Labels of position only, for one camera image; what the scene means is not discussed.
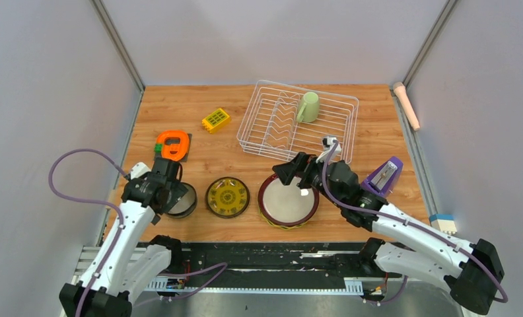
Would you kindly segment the dark blue bowl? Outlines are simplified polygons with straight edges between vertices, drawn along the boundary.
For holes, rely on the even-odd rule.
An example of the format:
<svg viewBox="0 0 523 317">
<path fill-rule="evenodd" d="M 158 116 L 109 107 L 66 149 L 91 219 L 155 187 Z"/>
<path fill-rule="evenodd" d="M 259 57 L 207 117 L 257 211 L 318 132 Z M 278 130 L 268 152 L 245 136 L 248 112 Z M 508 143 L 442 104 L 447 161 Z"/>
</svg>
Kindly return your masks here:
<svg viewBox="0 0 523 317">
<path fill-rule="evenodd" d="M 193 213 L 197 206 L 197 193 L 193 186 L 182 183 L 188 190 L 184 196 L 171 208 L 166 215 L 173 219 L 182 219 Z"/>
</svg>

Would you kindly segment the brown-rimmed white plate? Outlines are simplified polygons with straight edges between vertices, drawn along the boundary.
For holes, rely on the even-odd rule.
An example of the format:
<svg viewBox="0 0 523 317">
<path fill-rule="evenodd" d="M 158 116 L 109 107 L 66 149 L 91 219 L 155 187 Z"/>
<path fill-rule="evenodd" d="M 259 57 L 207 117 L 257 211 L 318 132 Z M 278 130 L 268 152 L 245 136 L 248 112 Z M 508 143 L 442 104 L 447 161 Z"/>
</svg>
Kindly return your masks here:
<svg viewBox="0 0 523 317">
<path fill-rule="evenodd" d="M 290 185 L 283 185 L 275 174 L 264 180 L 258 192 L 258 207 L 278 225 L 298 225 L 309 221 L 319 207 L 319 194 L 308 190 L 304 195 L 298 188 L 300 178 L 295 176 Z"/>
</svg>

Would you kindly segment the yellow dotted plate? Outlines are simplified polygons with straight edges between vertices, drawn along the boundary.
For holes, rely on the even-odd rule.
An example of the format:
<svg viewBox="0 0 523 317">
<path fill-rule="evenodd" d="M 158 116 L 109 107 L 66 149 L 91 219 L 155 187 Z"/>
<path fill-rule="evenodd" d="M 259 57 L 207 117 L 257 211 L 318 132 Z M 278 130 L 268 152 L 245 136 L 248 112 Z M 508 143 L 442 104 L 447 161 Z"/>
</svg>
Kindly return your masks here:
<svg viewBox="0 0 523 317">
<path fill-rule="evenodd" d="M 260 214 L 260 217 L 271 227 L 274 227 L 274 228 L 278 228 L 278 229 L 281 229 L 281 230 L 293 230 L 293 229 L 298 229 L 298 228 L 301 228 L 303 227 L 304 225 L 306 225 L 308 223 L 307 222 L 303 222 L 301 224 L 298 224 L 298 225 L 278 225 L 274 222 L 272 222 L 270 219 L 268 219 L 266 216 L 264 216 L 263 214 Z"/>
</svg>

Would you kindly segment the light green mug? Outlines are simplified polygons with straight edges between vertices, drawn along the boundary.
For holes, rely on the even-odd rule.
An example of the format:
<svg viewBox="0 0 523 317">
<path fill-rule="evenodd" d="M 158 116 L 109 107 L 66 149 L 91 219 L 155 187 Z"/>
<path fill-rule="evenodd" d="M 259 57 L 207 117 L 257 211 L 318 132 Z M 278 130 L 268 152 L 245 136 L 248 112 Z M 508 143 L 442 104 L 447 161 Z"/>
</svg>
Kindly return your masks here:
<svg viewBox="0 0 523 317">
<path fill-rule="evenodd" d="M 320 97 L 315 92 L 306 92 L 298 102 L 297 122 L 312 123 L 318 117 Z"/>
</svg>

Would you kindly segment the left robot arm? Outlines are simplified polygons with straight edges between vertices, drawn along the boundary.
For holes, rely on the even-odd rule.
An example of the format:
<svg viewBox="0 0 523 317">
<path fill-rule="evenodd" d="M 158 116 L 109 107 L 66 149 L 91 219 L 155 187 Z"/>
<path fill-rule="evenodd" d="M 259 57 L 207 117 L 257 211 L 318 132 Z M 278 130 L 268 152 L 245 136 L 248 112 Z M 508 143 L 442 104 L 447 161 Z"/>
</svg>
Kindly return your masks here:
<svg viewBox="0 0 523 317">
<path fill-rule="evenodd" d="M 162 271 L 184 264 L 182 243 L 155 236 L 136 262 L 130 259 L 149 224 L 156 224 L 184 197 L 182 165 L 156 158 L 152 168 L 135 165 L 125 185 L 118 218 L 76 284 L 64 284 L 59 300 L 67 316 L 131 316 L 136 299 Z"/>
</svg>

